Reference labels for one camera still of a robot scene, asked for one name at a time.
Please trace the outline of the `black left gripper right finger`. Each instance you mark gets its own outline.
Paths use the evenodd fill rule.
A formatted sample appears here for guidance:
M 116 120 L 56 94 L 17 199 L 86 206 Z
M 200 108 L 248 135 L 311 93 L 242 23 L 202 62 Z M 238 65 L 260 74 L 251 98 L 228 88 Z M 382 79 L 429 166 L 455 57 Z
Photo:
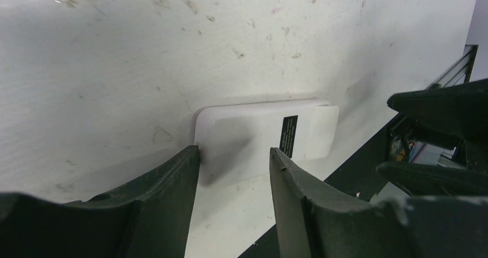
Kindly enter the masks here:
M 269 158 L 282 257 L 486 257 L 486 196 L 410 196 L 369 203 Z

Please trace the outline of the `white red remote control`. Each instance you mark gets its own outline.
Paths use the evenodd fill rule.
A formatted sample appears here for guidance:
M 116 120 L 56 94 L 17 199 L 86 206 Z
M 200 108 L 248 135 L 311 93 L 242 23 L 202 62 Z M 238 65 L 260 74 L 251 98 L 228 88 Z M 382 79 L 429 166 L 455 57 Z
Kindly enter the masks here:
M 208 107 L 195 124 L 199 182 L 225 187 L 267 173 L 269 150 L 295 162 L 324 158 L 333 144 L 339 108 L 309 99 Z

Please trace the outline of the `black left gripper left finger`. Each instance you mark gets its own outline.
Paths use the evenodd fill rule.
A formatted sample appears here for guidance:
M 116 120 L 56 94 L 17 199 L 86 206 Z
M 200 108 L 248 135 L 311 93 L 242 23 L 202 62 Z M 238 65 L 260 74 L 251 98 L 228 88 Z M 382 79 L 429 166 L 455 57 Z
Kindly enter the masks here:
M 2 257 L 184 257 L 199 179 L 188 146 L 86 202 L 1 193 Z

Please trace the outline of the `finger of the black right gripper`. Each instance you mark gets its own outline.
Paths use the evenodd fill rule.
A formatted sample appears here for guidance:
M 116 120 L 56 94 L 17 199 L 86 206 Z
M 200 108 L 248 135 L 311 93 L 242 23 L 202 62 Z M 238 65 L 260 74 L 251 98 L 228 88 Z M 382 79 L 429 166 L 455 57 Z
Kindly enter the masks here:
M 396 93 L 387 100 L 387 105 L 433 130 L 487 143 L 487 79 Z
M 383 162 L 376 172 L 410 196 L 486 196 L 487 174 L 465 169 Z

